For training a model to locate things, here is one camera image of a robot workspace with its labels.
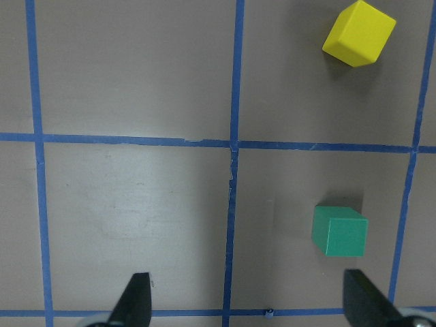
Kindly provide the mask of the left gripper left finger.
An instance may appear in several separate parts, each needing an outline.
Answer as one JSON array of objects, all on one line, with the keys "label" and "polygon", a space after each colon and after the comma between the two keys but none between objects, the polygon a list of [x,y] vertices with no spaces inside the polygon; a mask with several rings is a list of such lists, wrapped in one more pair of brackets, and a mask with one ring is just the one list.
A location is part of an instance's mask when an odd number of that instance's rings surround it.
[{"label": "left gripper left finger", "polygon": [[150,274],[147,272],[135,273],[112,310],[106,325],[147,327],[150,323]]}]

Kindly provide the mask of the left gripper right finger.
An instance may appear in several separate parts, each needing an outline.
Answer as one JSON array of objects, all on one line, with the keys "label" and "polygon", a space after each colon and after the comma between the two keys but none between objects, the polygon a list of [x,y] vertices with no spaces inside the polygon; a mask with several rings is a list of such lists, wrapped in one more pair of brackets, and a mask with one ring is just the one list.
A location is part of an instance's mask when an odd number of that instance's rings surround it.
[{"label": "left gripper right finger", "polygon": [[343,273],[343,314],[350,326],[402,326],[404,317],[359,269]]}]

